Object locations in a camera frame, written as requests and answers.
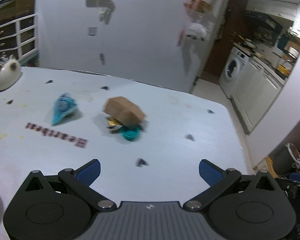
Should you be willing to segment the gold foil wrapper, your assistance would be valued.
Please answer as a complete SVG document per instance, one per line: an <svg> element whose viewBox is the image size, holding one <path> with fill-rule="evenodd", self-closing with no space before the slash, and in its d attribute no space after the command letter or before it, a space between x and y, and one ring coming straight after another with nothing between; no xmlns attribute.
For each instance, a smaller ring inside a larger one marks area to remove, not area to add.
<svg viewBox="0 0 300 240"><path fill-rule="evenodd" d="M123 125L120 122L118 122L115 118L111 116L108 117L107 120L108 120L107 129L112 133L118 132L123 127Z"/></svg>

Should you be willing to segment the white washing machine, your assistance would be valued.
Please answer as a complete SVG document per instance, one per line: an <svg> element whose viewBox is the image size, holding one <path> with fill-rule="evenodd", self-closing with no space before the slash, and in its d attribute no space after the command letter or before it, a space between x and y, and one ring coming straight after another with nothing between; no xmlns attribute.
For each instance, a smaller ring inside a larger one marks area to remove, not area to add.
<svg viewBox="0 0 300 240"><path fill-rule="evenodd" d="M230 99L232 97L248 61L249 56L243 53L243 51L237 47L231 49L219 78L219 85L227 98Z"/></svg>

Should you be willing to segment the white cat figurine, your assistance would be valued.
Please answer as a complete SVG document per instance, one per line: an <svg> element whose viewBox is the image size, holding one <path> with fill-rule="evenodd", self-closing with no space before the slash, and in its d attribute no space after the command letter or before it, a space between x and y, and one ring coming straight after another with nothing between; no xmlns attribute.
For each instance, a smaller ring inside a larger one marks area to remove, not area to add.
<svg viewBox="0 0 300 240"><path fill-rule="evenodd" d="M0 65L0 92L12 87L22 76L21 65L14 55Z"/></svg>

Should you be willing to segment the torn brown cardboard piece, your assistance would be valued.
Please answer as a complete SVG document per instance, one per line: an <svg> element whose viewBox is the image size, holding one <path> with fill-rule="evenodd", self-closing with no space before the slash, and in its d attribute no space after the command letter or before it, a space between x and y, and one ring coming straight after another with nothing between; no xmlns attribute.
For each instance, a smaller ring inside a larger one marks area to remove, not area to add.
<svg viewBox="0 0 300 240"><path fill-rule="evenodd" d="M122 96L109 98L103 111L127 127L138 126L146 117L138 105Z"/></svg>

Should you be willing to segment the glass fish tank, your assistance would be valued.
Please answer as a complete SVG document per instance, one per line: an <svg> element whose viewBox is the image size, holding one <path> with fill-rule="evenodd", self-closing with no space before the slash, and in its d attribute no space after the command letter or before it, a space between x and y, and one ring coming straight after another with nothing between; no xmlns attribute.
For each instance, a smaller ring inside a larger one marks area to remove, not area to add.
<svg viewBox="0 0 300 240"><path fill-rule="evenodd" d="M33 15L35 0L0 0L0 25Z"/></svg>

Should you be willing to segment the dark grey bucket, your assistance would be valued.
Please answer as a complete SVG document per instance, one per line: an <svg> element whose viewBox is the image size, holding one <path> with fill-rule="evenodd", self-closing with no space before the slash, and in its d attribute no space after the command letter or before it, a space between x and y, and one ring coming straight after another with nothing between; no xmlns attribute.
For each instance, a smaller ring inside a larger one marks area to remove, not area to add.
<svg viewBox="0 0 300 240"><path fill-rule="evenodd" d="M274 158L273 169L278 176L285 176L300 169L300 152L294 144L287 143Z"/></svg>

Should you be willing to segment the pink hanging tag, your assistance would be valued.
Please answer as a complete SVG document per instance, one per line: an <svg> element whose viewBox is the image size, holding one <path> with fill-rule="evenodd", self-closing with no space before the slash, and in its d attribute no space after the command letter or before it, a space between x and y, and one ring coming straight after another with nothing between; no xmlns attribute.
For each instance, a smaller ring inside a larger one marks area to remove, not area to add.
<svg viewBox="0 0 300 240"><path fill-rule="evenodd" d="M177 42L178 47L180 47L183 44L184 37L185 37L185 28L181 29L179 33L178 42Z"/></svg>

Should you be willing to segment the white drawer cabinet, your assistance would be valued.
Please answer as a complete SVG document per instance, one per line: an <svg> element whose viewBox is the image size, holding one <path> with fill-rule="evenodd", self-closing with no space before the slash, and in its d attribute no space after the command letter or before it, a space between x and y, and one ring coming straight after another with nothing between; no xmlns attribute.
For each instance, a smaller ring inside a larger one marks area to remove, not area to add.
<svg viewBox="0 0 300 240"><path fill-rule="evenodd" d="M37 54L36 14L0 25L0 58L13 55L20 63L23 63Z"/></svg>

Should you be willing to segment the blue face mask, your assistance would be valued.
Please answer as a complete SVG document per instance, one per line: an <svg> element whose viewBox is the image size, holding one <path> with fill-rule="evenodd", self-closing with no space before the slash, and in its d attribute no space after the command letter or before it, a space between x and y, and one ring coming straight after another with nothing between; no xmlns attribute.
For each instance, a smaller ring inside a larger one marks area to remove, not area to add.
<svg viewBox="0 0 300 240"><path fill-rule="evenodd" d="M64 93L54 102L51 125L57 126L81 117L76 100L69 93Z"/></svg>

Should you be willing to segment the white kitchen cabinets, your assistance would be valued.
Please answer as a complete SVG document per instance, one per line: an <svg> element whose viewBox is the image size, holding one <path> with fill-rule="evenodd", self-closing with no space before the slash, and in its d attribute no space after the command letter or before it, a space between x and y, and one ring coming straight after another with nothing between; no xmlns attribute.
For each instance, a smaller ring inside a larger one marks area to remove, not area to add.
<svg viewBox="0 0 300 240"><path fill-rule="evenodd" d="M232 95L242 126L250 134L270 109L284 87L285 80L273 68L253 56Z"/></svg>

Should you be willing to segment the black range hood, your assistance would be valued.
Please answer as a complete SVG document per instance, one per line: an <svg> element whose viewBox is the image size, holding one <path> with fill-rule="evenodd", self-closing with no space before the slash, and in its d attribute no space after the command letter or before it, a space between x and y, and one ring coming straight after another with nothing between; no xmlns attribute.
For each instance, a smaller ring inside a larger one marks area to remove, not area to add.
<svg viewBox="0 0 300 240"><path fill-rule="evenodd" d="M277 34L281 33L282 31L282 25L265 13L246 10L244 15L258 27L273 31Z"/></svg>

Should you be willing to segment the white plush sheep toy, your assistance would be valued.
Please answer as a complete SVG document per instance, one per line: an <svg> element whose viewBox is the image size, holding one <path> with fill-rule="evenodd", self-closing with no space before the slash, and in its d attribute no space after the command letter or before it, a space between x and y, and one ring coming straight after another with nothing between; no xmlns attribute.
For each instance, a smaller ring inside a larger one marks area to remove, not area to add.
<svg viewBox="0 0 300 240"><path fill-rule="evenodd" d="M193 40L204 41L207 35L207 28L200 23L192 23L186 30L186 37Z"/></svg>

